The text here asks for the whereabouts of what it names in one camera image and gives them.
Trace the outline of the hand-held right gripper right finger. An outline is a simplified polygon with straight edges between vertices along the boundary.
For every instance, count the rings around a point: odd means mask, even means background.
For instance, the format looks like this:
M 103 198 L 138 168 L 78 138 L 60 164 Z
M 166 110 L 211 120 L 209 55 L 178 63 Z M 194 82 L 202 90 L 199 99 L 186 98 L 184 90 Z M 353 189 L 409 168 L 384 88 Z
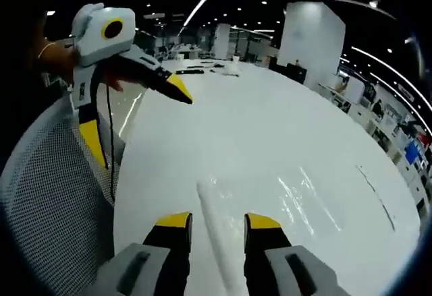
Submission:
M 292 245 L 268 216 L 244 215 L 244 276 L 250 295 L 347 295 L 335 271 L 307 248 Z

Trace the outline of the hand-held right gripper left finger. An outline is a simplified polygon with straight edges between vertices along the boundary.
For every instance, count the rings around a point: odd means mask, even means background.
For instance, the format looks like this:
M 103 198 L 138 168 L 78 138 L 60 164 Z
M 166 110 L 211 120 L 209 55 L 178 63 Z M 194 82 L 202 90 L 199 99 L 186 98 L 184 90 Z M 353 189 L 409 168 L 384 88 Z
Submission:
M 121 295 L 183 295 L 190 274 L 192 213 L 161 217 L 140 245 L 131 245 Z

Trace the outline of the person's left hand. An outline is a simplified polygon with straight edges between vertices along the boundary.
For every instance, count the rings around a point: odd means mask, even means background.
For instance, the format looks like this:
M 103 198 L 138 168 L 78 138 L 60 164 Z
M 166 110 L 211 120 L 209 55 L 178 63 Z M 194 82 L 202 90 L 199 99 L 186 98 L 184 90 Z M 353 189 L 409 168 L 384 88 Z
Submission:
M 36 50 L 36 61 L 43 72 L 61 77 L 69 84 L 74 83 L 74 69 L 79 65 L 79 53 L 51 42 L 44 36 Z

